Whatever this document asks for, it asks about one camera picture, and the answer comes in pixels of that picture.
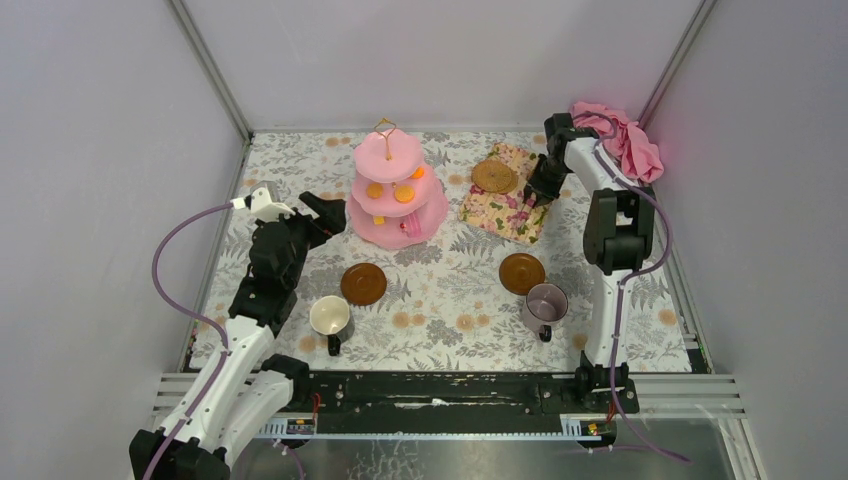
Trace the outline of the floral rectangular serving tray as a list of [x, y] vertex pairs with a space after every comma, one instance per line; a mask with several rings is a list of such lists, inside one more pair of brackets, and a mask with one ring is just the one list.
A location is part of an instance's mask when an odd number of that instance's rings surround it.
[[472, 183], [460, 204], [458, 219], [505, 239], [535, 245], [540, 240], [550, 205], [534, 207], [532, 201], [524, 204], [523, 190], [539, 155], [497, 142], [485, 159], [508, 166], [517, 177], [516, 187], [508, 193], [489, 193]]

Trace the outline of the round orange cookie toy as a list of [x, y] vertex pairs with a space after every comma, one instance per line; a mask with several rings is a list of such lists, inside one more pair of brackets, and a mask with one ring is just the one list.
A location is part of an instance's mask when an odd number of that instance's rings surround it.
[[366, 195], [370, 199], [379, 199], [384, 193], [384, 187], [380, 183], [372, 182], [366, 187]]

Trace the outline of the small orange cookie toy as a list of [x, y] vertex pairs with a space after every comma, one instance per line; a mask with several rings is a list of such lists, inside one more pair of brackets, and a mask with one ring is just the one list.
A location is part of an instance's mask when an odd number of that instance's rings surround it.
[[394, 198], [399, 203], [410, 203], [414, 200], [415, 195], [415, 189], [409, 185], [400, 185], [394, 188]]

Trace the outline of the pink cake slice toy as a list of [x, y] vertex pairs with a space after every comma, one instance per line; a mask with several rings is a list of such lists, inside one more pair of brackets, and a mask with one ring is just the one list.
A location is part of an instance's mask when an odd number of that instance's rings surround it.
[[407, 216], [399, 223], [401, 232], [409, 239], [418, 238], [421, 235], [420, 222], [416, 217]]

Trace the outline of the orange star cookie toy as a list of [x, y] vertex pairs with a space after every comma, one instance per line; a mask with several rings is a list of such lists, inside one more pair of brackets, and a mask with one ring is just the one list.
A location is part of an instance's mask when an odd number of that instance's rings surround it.
[[411, 179], [411, 180], [421, 179], [421, 178], [425, 175], [425, 173], [426, 173], [426, 170], [425, 170], [425, 168], [424, 168], [424, 167], [418, 167], [418, 168], [417, 168], [417, 169], [413, 172], [413, 174], [410, 176], [410, 179]]

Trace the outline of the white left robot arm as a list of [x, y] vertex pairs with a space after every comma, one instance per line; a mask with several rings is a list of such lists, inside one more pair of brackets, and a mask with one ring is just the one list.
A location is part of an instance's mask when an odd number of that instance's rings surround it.
[[246, 209], [256, 228], [246, 273], [223, 324], [178, 304], [159, 279], [167, 242], [154, 253], [151, 275], [160, 297], [174, 309], [209, 325], [219, 344], [179, 404], [154, 431], [140, 430], [129, 446], [137, 479], [227, 479], [253, 436], [284, 408], [309, 401], [309, 367], [269, 350], [297, 303], [296, 288], [310, 250], [346, 228], [346, 203], [303, 192], [305, 214], [276, 201], [265, 187], [197, 213], [165, 239], [213, 213]]

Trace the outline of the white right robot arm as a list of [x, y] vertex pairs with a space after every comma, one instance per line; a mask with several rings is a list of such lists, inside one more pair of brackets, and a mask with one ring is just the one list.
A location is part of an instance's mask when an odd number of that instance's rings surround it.
[[641, 271], [653, 247], [656, 201], [649, 187], [627, 178], [605, 135], [579, 127], [569, 113], [544, 122], [547, 151], [540, 155], [523, 189], [524, 204], [537, 208], [560, 196], [570, 175], [590, 194], [583, 252], [592, 266], [592, 321], [570, 388], [583, 410], [597, 412], [625, 388], [624, 310], [627, 281]]

